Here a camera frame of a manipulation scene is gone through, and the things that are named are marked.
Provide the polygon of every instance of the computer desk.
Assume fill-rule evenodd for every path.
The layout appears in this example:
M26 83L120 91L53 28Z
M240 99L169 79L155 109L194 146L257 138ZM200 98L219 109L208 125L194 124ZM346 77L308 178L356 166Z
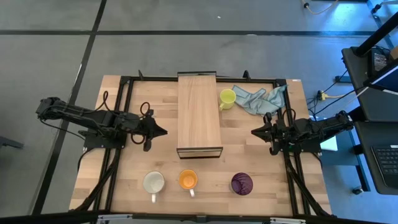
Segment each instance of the computer desk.
M398 195L398 189L387 187L384 184L371 149L375 145L398 144L398 123L355 122L355 128L377 192Z
M343 49L343 61L355 89L361 88L368 79L368 58L358 57L352 49ZM349 112L356 121L398 122L398 95L368 88L358 97L360 106Z
M355 89L361 88L368 79L368 58L358 57L353 49L343 49L343 61ZM360 145L355 146L356 154L363 153L368 163L374 185L380 194L398 195L398 189L384 185L381 173L373 156L371 146L377 144L398 144L398 96L368 88L358 97L360 106L349 112L355 122ZM366 180L363 172L358 170L361 183Z

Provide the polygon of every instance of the mug handle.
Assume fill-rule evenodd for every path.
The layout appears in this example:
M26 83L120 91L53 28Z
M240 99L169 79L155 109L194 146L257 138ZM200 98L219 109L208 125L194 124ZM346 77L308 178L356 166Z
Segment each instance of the mug handle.
M189 189L189 192L191 193L191 197L195 196L195 193L194 193L193 189Z
M152 194L152 203L156 203L156 194Z

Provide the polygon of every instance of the purple mug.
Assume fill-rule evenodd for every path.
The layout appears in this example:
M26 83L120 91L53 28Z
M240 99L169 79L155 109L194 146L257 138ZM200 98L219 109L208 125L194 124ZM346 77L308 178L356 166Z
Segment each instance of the purple mug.
M248 195L253 190L253 180L245 173L237 173L232 177L231 188L238 195Z

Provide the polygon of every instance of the black metal frame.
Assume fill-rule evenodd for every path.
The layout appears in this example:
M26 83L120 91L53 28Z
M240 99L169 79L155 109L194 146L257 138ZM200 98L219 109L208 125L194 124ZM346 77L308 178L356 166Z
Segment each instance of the black metal frame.
M191 221L197 223L206 222L226 222L234 220L237 222L276 222L283 218L290 218L296 220L303 220L305 223L328 223L328 224L368 224L374 222L349 220L335 217L319 217L313 215L296 215L294 217L255 217L255 216L232 216L232 215L167 215L167 214L151 214L146 213L110 213L109 211L84 211L84 212L69 212L69 213L53 213L43 215L26 215L21 217L6 217L0 218L1 223L7 224L71 224L71 223L87 223L103 221L106 215L115 215L118 219L150 219L150 220L177 220L177 221Z
M210 72L179 72L178 74L193 74L193 73L214 73L213 71ZM120 106L121 103L121 95L123 92L123 88L124 85L128 82L129 84L129 89L128 89L128 93L127 93L127 97L126 97L126 102L125 102L125 107L124 107L124 111L128 111L129 108L129 103L131 100L131 96L132 96L132 88L133 88L133 84L135 81L163 81L163 82L177 82L178 81L178 76L177 77L145 77L142 72L139 70L139 76L138 77L121 77L121 81L119 84L119 90L118 90L118 96L116 98L116 105L115 105L115 109L117 110ZM231 77L216 77L216 81L217 82L228 82L228 83L264 83L264 84L272 84L273 88L278 87L279 85L286 85L286 80L284 79L263 79L263 78L251 78L249 75L249 72L246 70L244 71L243 77L242 78L231 78ZM284 98L285 98L285 107L288 110L290 108L290 101L289 101L289 95L287 94L287 92L285 91L284 93ZM293 117L292 117L292 113L290 112L290 110L288 110L288 120L289 120L289 124L292 125L293 124ZM282 118L282 110L279 109L278 110L278 117L279 119ZM117 174L117 169L118 169L118 162L120 159L120 151L121 149L116 149L115 152L115 157L116 157L116 168L115 171L112 173L111 176L111 180L109 182L109 189L108 189L108 194L107 194L107 198L106 198L106 205L105 205L105 210L106 211L110 211L111 208L111 203L112 203L112 197L113 197L113 191L114 191L114 185L116 183L116 174ZM284 158L286 159L286 157L288 157L290 159L290 155L288 152L284 152ZM304 176L303 176L303 172L302 172L302 165L301 165L301 161L300 161L300 155L299 154L295 154L295 163L296 163L296 169L299 170L298 172L298 176L300 177L300 179L303 181L304 180ZM106 167L108 165L108 161L109 161L109 153L106 152L104 155L104 159L103 159L103 164L102 164L102 168L101 168L101 175L100 175L100 179L103 176L103 168ZM289 175L288 172L288 166L286 164L286 174L287 174L287 180L288 180L288 186L289 186L289 194L290 194L290 202L291 202L291 206L292 206L292 213L293 215L298 215L299 214L299 210L297 207L297 199L295 196L295 189L294 189L294 182L293 179L291 178L291 176ZM310 214L310 210L309 210L309 205L308 202L305 200L305 197L302 195L302 199L303 199L303 206L304 206L304 212L306 215ZM96 198L95 201L95 206L93 208L93 210L97 210L99 207L99 201L101 200L101 194L99 194ZM156 215L156 214L150 214L150 213L146 213L145 217L146 218L153 218L153 219L167 219L169 215ZM185 215L171 215L173 217L187 217ZM196 217L196 215L191 215L188 216L191 217L190 220L192 219L192 217ZM214 217L222 217L222 219L224 219L224 216L213 216L213 215L205 215L206 220L211 220L211 221L216 221L213 218ZM225 218L225 221L239 221L242 219L242 217L239 218L239 220L236 220L235 216L227 216L227 217L234 217L232 219L227 219ZM256 221L260 221L260 222L264 222L264 220L267 220L269 217L257 217L260 218L260 220L256 220Z

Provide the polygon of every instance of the yellow cable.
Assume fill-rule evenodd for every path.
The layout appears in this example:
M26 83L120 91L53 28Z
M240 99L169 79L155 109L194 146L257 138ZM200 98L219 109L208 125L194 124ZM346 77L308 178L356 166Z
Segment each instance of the yellow cable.
M321 14L321 13L323 13L323 12L326 12L328 9L330 9L331 7L333 7L336 3L338 2L338 0L336 0L336 1L334 1L329 7L327 7L325 10L323 10L323 11L320 11L320 12L313 12L311 9L310 9L310 6L305 6L313 15L319 15L319 14Z
M343 97L344 95L340 95L340 96L329 96L329 95L326 95L326 98L341 98L341 97Z

